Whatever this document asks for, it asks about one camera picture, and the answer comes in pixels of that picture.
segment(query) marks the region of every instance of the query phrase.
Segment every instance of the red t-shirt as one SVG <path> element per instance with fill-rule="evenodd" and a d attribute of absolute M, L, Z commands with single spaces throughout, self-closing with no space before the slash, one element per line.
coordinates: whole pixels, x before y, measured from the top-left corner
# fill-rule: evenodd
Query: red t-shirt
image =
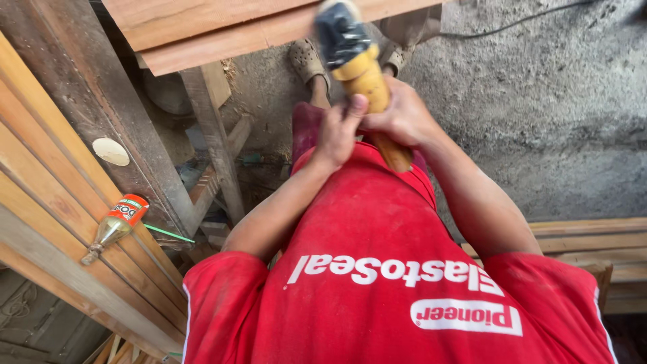
<path fill-rule="evenodd" d="M 425 173 L 395 174 L 363 143 L 272 271 L 219 253 L 184 285 L 185 364 L 615 362 L 593 276 L 523 253 L 481 269 L 447 233 Z"/>

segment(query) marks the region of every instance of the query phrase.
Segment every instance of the sandal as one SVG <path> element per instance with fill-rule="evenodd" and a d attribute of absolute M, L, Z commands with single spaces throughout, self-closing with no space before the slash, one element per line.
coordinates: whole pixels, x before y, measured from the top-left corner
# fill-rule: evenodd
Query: sandal
<path fill-rule="evenodd" d="M 297 40 L 292 44 L 290 47 L 290 62 L 303 80 L 303 84 L 307 84 L 318 74 L 322 75 L 325 79 L 326 96 L 330 99 L 330 78 L 326 74 L 324 65 L 313 43 L 308 38 Z"/>
<path fill-rule="evenodd" d="M 403 49 L 400 45 L 389 41 L 380 55 L 380 66 L 393 66 L 393 77 L 398 77 L 400 70 L 409 62 L 414 51 L 414 45 Z"/>

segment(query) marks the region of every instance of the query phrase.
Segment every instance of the orange bottle label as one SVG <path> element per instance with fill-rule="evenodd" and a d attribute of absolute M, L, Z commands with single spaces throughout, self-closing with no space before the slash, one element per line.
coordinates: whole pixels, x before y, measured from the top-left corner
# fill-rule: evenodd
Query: orange bottle label
<path fill-rule="evenodd" d="M 120 218 L 134 227 L 147 210 L 148 202 L 146 200 L 137 195 L 127 194 L 108 212 L 108 216 Z"/>

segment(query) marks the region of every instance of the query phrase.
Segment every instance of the green wire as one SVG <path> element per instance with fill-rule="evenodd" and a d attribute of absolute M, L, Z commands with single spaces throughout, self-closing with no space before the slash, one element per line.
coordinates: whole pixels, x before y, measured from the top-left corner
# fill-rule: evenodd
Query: green wire
<path fill-rule="evenodd" d="M 162 229 L 158 229 L 158 228 L 156 228 L 156 227 L 154 227 L 154 226 L 150 226 L 150 225 L 147 225 L 147 224 L 144 224 L 144 226 L 146 226 L 148 229 L 158 231 L 158 232 L 160 232 L 160 233 L 162 233 L 162 234 L 166 234 L 166 235 L 168 235 L 168 236 L 172 236 L 172 237 L 174 237 L 174 238 L 182 239 L 182 240 L 184 240 L 185 242 L 195 243 L 195 240 L 187 239 L 187 238 L 185 238 L 185 237 L 183 237 L 183 236 L 179 236 L 179 235 L 177 235 L 177 234 L 169 233 L 168 231 L 164 231 L 164 230 L 162 230 Z"/>

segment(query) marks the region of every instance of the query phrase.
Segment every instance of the concrete floor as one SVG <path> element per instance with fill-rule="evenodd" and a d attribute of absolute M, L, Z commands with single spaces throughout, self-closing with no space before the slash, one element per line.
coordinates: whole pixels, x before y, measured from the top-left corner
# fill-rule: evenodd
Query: concrete floor
<path fill-rule="evenodd" d="M 447 3 L 443 32 L 483 32 L 568 2 Z M 647 216 L 647 22 L 635 18 L 642 6 L 605 0 L 486 38 L 435 38 L 400 79 L 529 221 Z M 287 49 L 234 59 L 234 99 L 223 111 L 255 116 L 242 155 L 259 152 L 266 163 L 239 169 L 250 204 L 280 185 L 291 109 L 309 98 Z M 338 84 L 332 94 L 343 97 Z M 455 233 L 439 188 L 437 195 Z"/>

